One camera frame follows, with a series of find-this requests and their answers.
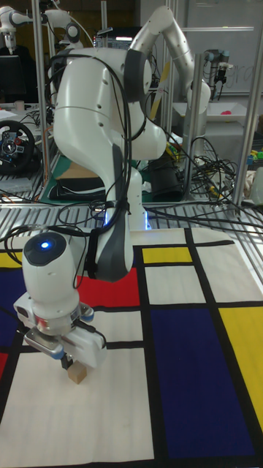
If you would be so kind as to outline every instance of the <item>whiteboard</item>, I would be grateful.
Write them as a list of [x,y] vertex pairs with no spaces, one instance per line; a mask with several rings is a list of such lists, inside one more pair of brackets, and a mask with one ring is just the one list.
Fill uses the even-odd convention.
[[233,64],[234,68],[226,74],[224,94],[250,91],[262,20],[262,0],[204,0],[202,4],[199,0],[189,0],[188,27],[254,27],[253,31],[247,32],[186,33],[193,53],[205,52],[207,49],[229,50],[229,63]]

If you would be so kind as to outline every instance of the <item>blue rectangle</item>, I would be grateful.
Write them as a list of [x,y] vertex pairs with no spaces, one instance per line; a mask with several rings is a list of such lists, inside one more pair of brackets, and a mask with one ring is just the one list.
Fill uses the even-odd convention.
[[0,346],[11,346],[18,327],[17,320],[7,315],[3,309],[17,317],[13,303],[25,291],[22,269],[0,271]]
[[209,311],[151,319],[169,457],[254,455]]

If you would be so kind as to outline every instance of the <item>red rectangle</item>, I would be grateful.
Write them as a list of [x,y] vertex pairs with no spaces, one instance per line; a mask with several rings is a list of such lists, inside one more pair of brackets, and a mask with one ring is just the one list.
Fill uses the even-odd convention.
[[4,372],[4,366],[6,365],[8,354],[0,352],[0,379]]
[[139,307],[140,305],[136,268],[132,268],[116,283],[85,277],[78,292],[80,300],[91,307]]

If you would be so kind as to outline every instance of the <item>green mat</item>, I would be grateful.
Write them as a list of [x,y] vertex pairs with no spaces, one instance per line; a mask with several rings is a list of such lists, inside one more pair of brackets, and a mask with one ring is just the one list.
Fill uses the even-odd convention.
[[[71,203],[76,203],[75,201],[72,201],[72,200],[51,200],[49,197],[48,197],[48,194],[50,193],[50,190],[56,185],[57,183],[57,180],[56,178],[61,176],[62,174],[64,174],[64,172],[66,172],[66,170],[69,169],[69,166],[71,165],[72,161],[70,161],[70,159],[68,159],[66,156],[60,156],[59,159],[58,159],[58,162],[56,164],[56,167],[53,171],[53,174],[46,186],[46,189],[43,193],[43,195],[41,196],[40,200],[42,203],[51,203],[53,205],[61,205],[61,204],[64,204],[64,205],[69,205]],[[137,165],[137,161],[134,161],[132,162],[132,165],[133,167],[136,167]],[[150,182],[150,173],[148,171],[141,171],[141,176],[142,176],[142,182]],[[163,203],[168,203],[168,202],[177,202],[177,201],[180,201],[181,197],[178,198],[178,199],[174,199],[174,200],[171,200],[171,198],[166,198],[164,196],[162,196],[160,198],[160,200],[158,199],[154,199],[154,202],[163,202]],[[143,203],[152,203],[153,202],[153,196],[151,193],[142,193],[142,202]]]

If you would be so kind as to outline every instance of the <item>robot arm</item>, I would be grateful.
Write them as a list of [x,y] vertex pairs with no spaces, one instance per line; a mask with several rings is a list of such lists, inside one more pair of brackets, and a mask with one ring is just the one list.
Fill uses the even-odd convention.
[[32,23],[29,15],[24,15],[11,7],[0,8],[0,33],[3,33],[6,46],[12,55],[16,49],[15,32],[16,28],[24,24]]
[[[54,138],[62,154],[94,171],[104,182],[109,220],[90,233],[85,269],[91,278],[108,282],[121,279],[132,267],[127,200],[131,148],[135,159],[154,159],[162,155],[166,145],[163,130],[145,121],[140,108],[151,82],[144,52],[161,31],[175,59],[181,66],[186,64],[184,69],[188,67],[181,73],[188,99],[191,95],[194,63],[186,38],[169,9],[158,9],[153,17],[153,24],[149,20],[128,52],[82,49],[62,56],[65,67],[56,101]],[[208,86],[202,87],[207,96]],[[121,115],[116,110],[121,106],[121,101],[116,105],[120,95],[124,102]],[[61,359],[67,353],[96,367],[104,358],[105,343],[99,333],[92,334],[83,325],[92,318],[92,312],[80,303],[75,289],[76,263],[64,235],[46,232],[33,237],[23,250],[28,292],[18,299],[15,308],[31,329],[25,336],[29,344],[54,358]]]
[[224,84],[226,83],[226,71],[233,68],[229,62],[229,51],[228,50],[206,50],[205,54],[206,63],[211,62],[210,74],[208,85],[211,90],[211,100],[216,97],[216,84],[221,81],[221,91],[218,96],[218,101],[221,96],[221,92]]
[[[170,55],[178,70],[184,87],[184,94],[188,107],[191,108],[191,84],[194,76],[194,57],[192,56],[187,39],[175,21],[172,10],[168,7],[159,7],[151,15],[148,22],[142,27],[131,43],[131,49],[140,50],[148,55],[157,37],[163,34]],[[207,109],[210,98],[210,89],[202,81],[199,114]]]
[[[46,10],[41,14],[42,24],[52,28],[64,28],[69,42],[74,47],[82,47],[80,42],[80,28],[77,24],[71,21],[69,14],[63,10]],[[15,32],[16,28],[25,24],[33,23],[31,15],[27,15],[11,7],[0,8],[0,33],[3,33],[6,46],[12,55],[16,49]]]

